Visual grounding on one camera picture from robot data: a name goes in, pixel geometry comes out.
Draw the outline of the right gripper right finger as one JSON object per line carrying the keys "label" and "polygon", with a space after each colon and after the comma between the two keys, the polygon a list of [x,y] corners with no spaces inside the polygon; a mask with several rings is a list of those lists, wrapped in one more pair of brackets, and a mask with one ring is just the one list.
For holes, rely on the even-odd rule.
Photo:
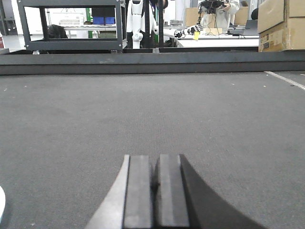
{"label": "right gripper right finger", "polygon": [[185,155],[161,154],[154,174],[158,229],[262,229],[220,197]]}

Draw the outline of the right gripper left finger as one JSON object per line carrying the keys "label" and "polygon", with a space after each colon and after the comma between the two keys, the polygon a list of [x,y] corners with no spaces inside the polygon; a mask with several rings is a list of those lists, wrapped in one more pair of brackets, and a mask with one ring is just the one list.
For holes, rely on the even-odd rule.
{"label": "right gripper left finger", "polygon": [[151,229],[152,209],[149,157],[125,155],[114,183],[85,227]]}

